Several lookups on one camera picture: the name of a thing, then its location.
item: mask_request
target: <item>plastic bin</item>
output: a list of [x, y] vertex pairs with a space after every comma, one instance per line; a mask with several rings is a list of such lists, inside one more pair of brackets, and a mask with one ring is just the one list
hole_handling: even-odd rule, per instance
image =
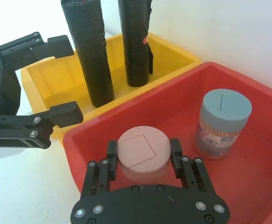
[[[186, 50], [153, 34], [149, 34], [148, 38], [154, 54], [154, 70], [149, 84], [140, 88], [130, 87], [126, 82], [122, 35], [107, 39], [108, 61], [116, 99], [100, 108], [91, 104], [76, 54], [43, 60], [22, 69], [23, 87], [33, 112], [42, 112], [53, 105], [76, 100], [84, 114], [84, 121], [87, 121], [200, 64], [200, 60]], [[73, 127], [54, 127], [51, 136], [62, 140]]]
[[[68, 132], [64, 148], [81, 190], [86, 164], [105, 158], [107, 143], [134, 126], [153, 126], [181, 140], [184, 154], [198, 156], [193, 141], [204, 94], [228, 88], [250, 99], [253, 111], [231, 154], [205, 160], [216, 192], [228, 204], [231, 224], [272, 224], [272, 89], [215, 63], [191, 71]], [[160, 181], [181, 186], [173, 169]], [[120, 170], [112, 189], [129, 186]]]

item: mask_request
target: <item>white background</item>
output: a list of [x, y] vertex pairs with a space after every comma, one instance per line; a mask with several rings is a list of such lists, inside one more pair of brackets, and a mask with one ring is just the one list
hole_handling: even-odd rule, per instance
[[[117, 0], [101, 1], [106, 31], [120, 33]], [[60, 0], [0, 0], [0, 45], [35, 31], [69, 34]], [[153, 0], [150, 31], [272, 87], [272, 0]], [[68, 224], [78, 199], [58, 142], [0, 149], [0, 224]]]

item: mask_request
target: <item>black cylinder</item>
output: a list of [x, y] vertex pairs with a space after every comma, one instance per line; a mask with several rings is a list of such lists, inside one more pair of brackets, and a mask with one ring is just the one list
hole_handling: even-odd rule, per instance
[[143, 86], [153, 67], [147, 41], [151, 0], [118, 0], [118, 3], [127, 83], [133, 87]]
[[100, 0], [61, 0], [92, 104], [114, 100]]

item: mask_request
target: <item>yellow bin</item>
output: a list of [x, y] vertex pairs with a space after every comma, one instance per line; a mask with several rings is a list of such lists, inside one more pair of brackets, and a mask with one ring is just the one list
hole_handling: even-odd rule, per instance
[[[84, 115], [84, 122], [94, 118], [150, 89], [196, 67], [200, 60], [180, 47], [149, 34], [154, 61], [153, 74], [145, 86], [130, 87], [126, 82], [122, 35], [107, 39], [107, 54], [111, 70], [115, 100], [96, 108], [91, 104], [87, 86], [77, 54], [59, 59], [47, 59], [21, 70], [24, 90], [34, 113], [51, 106], [77, 101]], [[75, 126], [54, 127], [53, 138], [62, 142], [63, 136]]]

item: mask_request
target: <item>jar label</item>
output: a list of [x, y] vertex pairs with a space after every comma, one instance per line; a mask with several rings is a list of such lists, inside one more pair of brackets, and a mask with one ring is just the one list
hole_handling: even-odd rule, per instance
[[218, 137], [208, 133], [204, 128], [198, 125], [196, 133], [196, 144], [205, 154], [212, 156], [225, 156], [231, 146], [237, 140], [239, 134], [233, 137]]

